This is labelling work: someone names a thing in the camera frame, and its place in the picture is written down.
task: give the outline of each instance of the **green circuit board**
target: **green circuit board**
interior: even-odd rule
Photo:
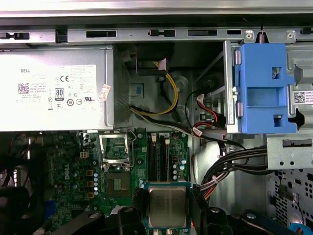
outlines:
[[[134,136],[129,132],[128,155],[124,138],[100,140],[98,134],[86,133],[49,138],[45,219],[51,221],[51,231],[84,211],[100,210],[109,216],[116,206],[130,205],[134,188],[143,187],[144,182],[190,180],[188,138],[182,133],[135,132]],[[104,169],[103,157],[111,160],[129,157],[131,165]],[[173,231],[173,234],[185,233]]]

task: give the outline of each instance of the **small white sticker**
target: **small white sticker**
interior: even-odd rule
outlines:
[[[200,102],[200,104],[203,104],[204,94],[201,94],[197,97],[197,101]]]
[[[111,87],[109,85],[104,84],[102,87],[102,90],[100,92],[99,99],[104,101],[104,102],[107,101],[107,97],[108,97],[110,89],[111,89]]]
[[[197,135],[197,136],[201,136],[203,134],[203,132],[199,129],[197,129],[196,127],[192,128],[192,131]]]
[[[293,92],[293,100],[295,105],[313,104],[313,91]]]

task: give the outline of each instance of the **power supply unit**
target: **power supply unit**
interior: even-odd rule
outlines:
[[[129,73],[112,45],[4,51],[0,65],[0,131],[131,125]]]

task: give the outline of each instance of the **cpu socket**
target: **cpu socket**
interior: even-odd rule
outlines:
[[[127,133],[99,135],[102,163],[110,165],[130,165]]]

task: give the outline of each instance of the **cable bundle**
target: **cable bundle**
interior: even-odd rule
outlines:
[[[206,172],[200,190],[204,192],[204,198],[207,200],[214,191],[218,182],[225,179],[230,172],[240,170],[253,175],[267,175],[273,171],[268,170],[268,164],[248,165],[250,158],[267,156],[266,147],[245,149],[231,152],[217,160]],[[233,161],[245,159],[244,164],[233,163]]]

